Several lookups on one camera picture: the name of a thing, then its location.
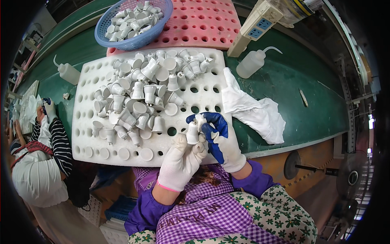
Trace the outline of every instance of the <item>purple sleeve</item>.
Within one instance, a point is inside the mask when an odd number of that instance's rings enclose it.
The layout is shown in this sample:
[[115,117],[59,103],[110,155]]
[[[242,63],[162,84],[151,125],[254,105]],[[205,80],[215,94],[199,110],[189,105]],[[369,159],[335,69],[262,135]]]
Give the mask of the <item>purple sleeve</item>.
[[124,227],[129,235],[144,230],[156,231],[160,217],[174,206],[175,204],[166,206],[158,203],[152,195],[152,189],[146,190],[138,197],[134,209],[129,212],[129,219],[124,223]]
[[269,174],[261,173],[263,166],[260,163],[252,160],[248,160],[248,163],[252,166],[251,174],[242,180],[236,180],[232,177],[233,187],[242,187],[245,192],[260,198],[261,195],[271,186],[280,185],[279,183],[274,183],[272,176]]

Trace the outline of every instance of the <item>pink foam block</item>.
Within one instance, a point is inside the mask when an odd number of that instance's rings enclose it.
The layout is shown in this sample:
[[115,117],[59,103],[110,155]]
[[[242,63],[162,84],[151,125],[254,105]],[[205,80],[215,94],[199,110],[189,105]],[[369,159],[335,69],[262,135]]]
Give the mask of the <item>pink foam block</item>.
[[[173,13],[158,38],[141,49],[201,47],[229,49],[241,28],[231,0],[172,0]],[[107,56],[123,53],[107,50]]]

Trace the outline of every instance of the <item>electrical outlet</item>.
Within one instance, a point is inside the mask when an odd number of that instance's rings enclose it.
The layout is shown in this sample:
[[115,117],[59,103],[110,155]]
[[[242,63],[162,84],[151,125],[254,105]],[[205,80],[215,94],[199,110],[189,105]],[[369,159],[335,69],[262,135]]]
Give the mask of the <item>electrical outlet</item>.
[[257,23],[256,26],[257,26],[257,27],[260,27],[260,28],[263,29],[263,30],[267,30],[271,25],[272,25],[271,22],[269,22],[268,20],[262,18],[262,19],[260,20],[260,22]]
[[253,38],[259,38],[263,32],[257,28],[253,28],[249,33],[248,36]]

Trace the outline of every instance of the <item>white rag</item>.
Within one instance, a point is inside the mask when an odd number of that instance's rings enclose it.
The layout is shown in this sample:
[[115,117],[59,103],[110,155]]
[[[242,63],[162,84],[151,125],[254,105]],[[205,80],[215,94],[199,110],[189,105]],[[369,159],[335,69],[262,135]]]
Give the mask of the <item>white rag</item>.
[[272,99],[259,101],[243,92],[229,68],[224,68],[227,88],[222,89],[222,103],[225,113],[231,113],[259,135],[268,144],[284,143],[283,131],[286,122],[278,113],[278,104]]

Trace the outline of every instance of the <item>squeeze bottle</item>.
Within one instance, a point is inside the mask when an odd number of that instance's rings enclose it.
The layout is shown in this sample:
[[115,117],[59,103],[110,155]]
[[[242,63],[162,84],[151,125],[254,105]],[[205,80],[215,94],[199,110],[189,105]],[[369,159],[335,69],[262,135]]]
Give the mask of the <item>squeeze bottle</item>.
[[72,85],[77,85],[78,79],[80,78],[80,72],[73,68],[69,63],[58,65],[55,62],[55,58],[57,54],[54,56],[53,63],[58,67],[58,72],[60,72],[60,77],[71,83]]
[[244,79],[249,78],[258,69],[263,67],[264,58],[266,58],[266,51],[269,49],[275,49],[276,51],[283,54],[279,49],[273,46],[269,46],[264,50],[250,51],[245,58],[237,65],[237,74]]

